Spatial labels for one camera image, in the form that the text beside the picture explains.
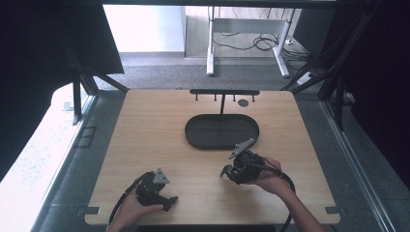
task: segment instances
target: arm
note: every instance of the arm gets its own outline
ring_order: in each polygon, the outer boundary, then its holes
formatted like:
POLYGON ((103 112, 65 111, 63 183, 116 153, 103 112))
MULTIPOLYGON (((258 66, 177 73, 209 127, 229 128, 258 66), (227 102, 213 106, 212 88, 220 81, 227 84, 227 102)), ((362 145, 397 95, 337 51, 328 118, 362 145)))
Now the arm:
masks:
POLYGON ((135 188, 124 199, 124 202, 118 208, 114 220, 106 228, 106 232, 120 232, 127 226, 130 226, 142 216, 162 210, 163 205, 142 206, 136 199, 135 188))
MULTIPOLYGON (((266 159, 276 168, 281 170, 280 162, 270 158, 266 159)), ((296 193, 288 186, 286 181, 281 179, 278 175, 269 171, 262 171, 259 178, 250 184, 255 184, 272 194, 276 194, 288 208, 299 231, 325 231, 325 228, 311 214, 296 193)))

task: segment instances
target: gray carpet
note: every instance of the gray carpet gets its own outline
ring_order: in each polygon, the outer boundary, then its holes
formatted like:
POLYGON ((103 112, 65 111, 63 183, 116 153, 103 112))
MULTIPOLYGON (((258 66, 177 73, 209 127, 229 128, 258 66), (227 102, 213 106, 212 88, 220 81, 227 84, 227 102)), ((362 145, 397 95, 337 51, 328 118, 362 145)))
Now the gray carpet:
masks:
MULTIPOLYGON (((125 67, 125 75, 114 79, 133 89, 257 89, 278 90, 288 82, 278 76, 276 66, 216 66, 216 76, 205 74, 203 65, 125 67)), ((102 89, 98 100, 86 116, 86 127, 69 154, 33 231, 104 231, 105 226, 84 222, 87 205, 97 181, 105 152, 115 127, 125 94, 98 80, 102 89)), ((344 157, 315 96, 319 86, 296 96, 307 131, 341 215, 340 223, 326 225, 328 231, 381 231, 375 216, 344 157)), ((394 218, 396 231, 409 231, 408 189, 395 175, 383 156, 372 145, 351 116, 348 107, 343 115, 345 131, 364 164, 370 181, 381 195, 388 213, 394 218)), ((152 231, 169 231, 154 228, 152 231)), ((175 231, 197 231, 197 227, 173 227, 175 231)), ((215 231, 212 227, 201 229, 215 231)), ((292 225, 287 231, 296 231, 292 225)))
MULTIPOLYGON (((276 65, 223 65, 215 66, 215 75, 206 75, 204 65, 125 66, 125 74, 111 77, 131 89, 251 89, 279 90, 289 82, 280 76, 276 65)), ((100 89, 114 90, 99 81, 100 89)), ((316 93, 312 86, 305 93, 316 93)))

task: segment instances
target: wooden table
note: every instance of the wooden table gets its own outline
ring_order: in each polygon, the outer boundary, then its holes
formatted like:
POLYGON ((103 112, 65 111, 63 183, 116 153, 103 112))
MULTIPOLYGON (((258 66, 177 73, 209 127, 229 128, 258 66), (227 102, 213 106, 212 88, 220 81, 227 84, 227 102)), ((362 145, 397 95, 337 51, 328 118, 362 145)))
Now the wooden table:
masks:
MULTIPOLYGON (((186 122, 198 114, 220 112, 220 98, 195 96, 186 90, 130 90, 106 153, 89 207, 100 207, 97 215, 86 215, 89 224, 107 224, 124 190, 147 171, 159 167, 170 180, 162 196, 179 196, 169 212, 140 219, 139 224, 270 224, 284 223, 288 211, 275 195, 257 186, 236 185, 222 168, 232 163, 231 150, 198 150, 185 138, 186 122)), ((292 178, 298 196, 321 223, 338 223, 335 207, 320 163, 293 95, 265 91, 255 97, 226 96, 224 113, 252 117, 260 135, 250 149, 280 160, 292 178), (238 100, 249 101, 241 107, 238 100)))

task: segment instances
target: hand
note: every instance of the hand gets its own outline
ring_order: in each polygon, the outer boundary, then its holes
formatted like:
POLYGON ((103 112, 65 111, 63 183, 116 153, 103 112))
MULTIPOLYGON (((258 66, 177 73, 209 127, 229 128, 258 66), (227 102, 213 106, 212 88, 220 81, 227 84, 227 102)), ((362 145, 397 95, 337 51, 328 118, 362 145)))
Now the hand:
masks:
MULTIPOLYGON (((272 164, 275 166, 274 168, 277 168, 278 170, 281 171, 281 166, 280 162, 271 158, 265 158, 267 161, 265 161, 266 166, 273 167, 272 164)), ((277 174, 263 170, 259 177, 251 181, 247 184, 254 184, 257 185, 264 190, 268 191, 269 193, 273 193, 278 195, 279 197, 284 196, 291 188, 289 185, 286 183, 285 180, 283 180, 281 177, 279 177, 277 174)))
POLYGON ((134 188, 118 208, 114 220, 111 221, 106 232, 121 231, 127 226, 136 223, 136 221, 142 216, 163 209, 163 205, 142 206, 136 197, 137 195, 134 188))

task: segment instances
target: black tray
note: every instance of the black tray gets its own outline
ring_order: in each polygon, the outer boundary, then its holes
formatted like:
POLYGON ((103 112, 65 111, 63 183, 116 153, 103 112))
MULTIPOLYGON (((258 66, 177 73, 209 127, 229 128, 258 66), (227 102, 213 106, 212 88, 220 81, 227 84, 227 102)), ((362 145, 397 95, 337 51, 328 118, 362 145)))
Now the black tray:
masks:
POLYGON ((250 138, 256 142, 259 127, 252 118, 243 114, 200 114, 187 122, 185 136, 195 148, 234 149, 236 144, 250 138))

